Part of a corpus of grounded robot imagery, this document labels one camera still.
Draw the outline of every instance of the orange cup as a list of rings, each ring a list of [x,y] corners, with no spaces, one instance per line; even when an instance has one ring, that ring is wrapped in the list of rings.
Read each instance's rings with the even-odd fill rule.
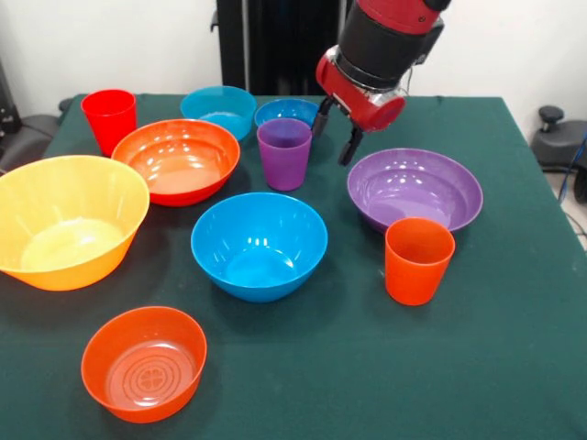
[[[450,231],[432,220],[408,217],[385,233],[385,287],[403,305],[432,300],[455,252]]]

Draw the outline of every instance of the purple bowl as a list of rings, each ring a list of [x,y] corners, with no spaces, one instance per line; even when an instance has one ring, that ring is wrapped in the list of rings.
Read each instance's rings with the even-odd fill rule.
[[[379,232],[405,217],[424,217],[451,231],[483,206],[481,185],[457,161],[424,149],[396,148],[361,159],[349,173],[349,195]]]

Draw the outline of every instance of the red robot arm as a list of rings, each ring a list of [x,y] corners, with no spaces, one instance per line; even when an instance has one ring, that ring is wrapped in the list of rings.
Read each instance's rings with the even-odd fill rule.
[[[450,0],[357,0],[337,46],[318,63],[316,78],[327,93],[313,126],[319,136],[332,105],[352,122],[339,162],[347,165],[363,132],[381,131],[400,115],[396,91],[412,66],[423,62],[442,30],[439,14]]]

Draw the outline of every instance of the blue bowl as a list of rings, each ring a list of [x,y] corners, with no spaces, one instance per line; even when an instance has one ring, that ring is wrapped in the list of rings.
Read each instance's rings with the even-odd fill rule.
[[[250,192],[215,204],[197,221],[192,252],[222,290],[251,303],[289,295],[327,250],[322,217],[287,195]]]
[[[180,106],[183,117],[217,124],[238,140],[250,132],[256,108],[252,94],[224,85],[196,90],[185,96]]]
[[[310,127],[318,113],[318,104],[303,99],[276,99],[263,105],[255,114],[255,124],[262,126],[278,117],[289,117],[305,122]]]

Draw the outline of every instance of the plastic bowl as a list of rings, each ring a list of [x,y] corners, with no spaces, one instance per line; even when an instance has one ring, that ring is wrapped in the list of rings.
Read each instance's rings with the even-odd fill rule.
[[[251,303],[292,293],[327,250],[322,217],[293,197],[251,192],[220,202],[195,224],[192,251],[221,289]]]
[[[149,209],[149,190],[122,163],[61,156],[0,177],[0,206],[0,270],[70,291],[120,264]]]
[[[405,217],[433,220],[456,231],[483,206],[475,176],[457,161],[423,149],[386,149],[361,159],[349,173],[349,195],[377,231]]]
[[[187,206],[222,188],[238,165],[240,146],[220,126],[173,119],[134,131],[116,146],[112,159],[145,178],[155,204]]]
[[[318,104],[304,99],[276,99],[263,105],[255,114],[257,127],[280,117],[288,117],[304,122],[309,127],[314,124]]]
[[[257,101],[246,90],[217,86],[188,94],[180,108],[183,117],[218,124],[241,140],[250,132]]]
[[[134,424],[165,419],[192,399],[206,358],[204,331],[169,307],[122,313],[92,337],[83,385],[116,417]]]

